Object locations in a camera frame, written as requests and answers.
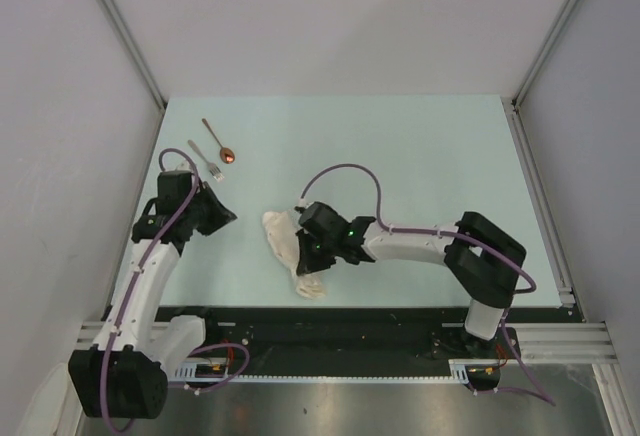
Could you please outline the white cloth napkin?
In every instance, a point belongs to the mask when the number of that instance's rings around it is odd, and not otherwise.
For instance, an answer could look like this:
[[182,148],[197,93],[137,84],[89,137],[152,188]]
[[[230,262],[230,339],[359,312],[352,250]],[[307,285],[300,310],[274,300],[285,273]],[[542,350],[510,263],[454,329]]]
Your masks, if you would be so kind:
[[297,274],[300,249],[296,236],[297,226],[294,224],[291,213],[268,211],[263,214],[261,221],[274,256],[290,273],[295,292],[309,300],[324,297],[326,290],[319,276]]

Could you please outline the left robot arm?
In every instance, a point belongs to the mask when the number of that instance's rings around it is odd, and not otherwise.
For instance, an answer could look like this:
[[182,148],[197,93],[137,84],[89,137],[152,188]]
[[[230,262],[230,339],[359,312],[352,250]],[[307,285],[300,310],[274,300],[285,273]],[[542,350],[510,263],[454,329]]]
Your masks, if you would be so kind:
[[177,316],[158,336],[152,327],[167,281],[193,234],[209,236],[236,220],[208,183],[185,170],[157,177],[157,195],[133,225],[129,268],[102,328],[68,370],[90,418],[154,419],[169,378],[194,350],[207,356],[221,332],[198,316]]

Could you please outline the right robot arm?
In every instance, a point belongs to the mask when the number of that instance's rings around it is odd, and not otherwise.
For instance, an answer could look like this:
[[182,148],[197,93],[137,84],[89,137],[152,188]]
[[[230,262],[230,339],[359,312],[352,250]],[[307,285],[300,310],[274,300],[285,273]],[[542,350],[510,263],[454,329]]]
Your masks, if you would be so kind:
[[489,219],[466,212],[453,224],[411,229],[385,227],[373,216],[348,221],[321,202],[295,211],[297,275],[327,270],[338,259],[351,265],[402,260],[446,267],[471,298],[461,332],[463,349],[484,357],[496,347],[496,332],[523,277],[527,252]]

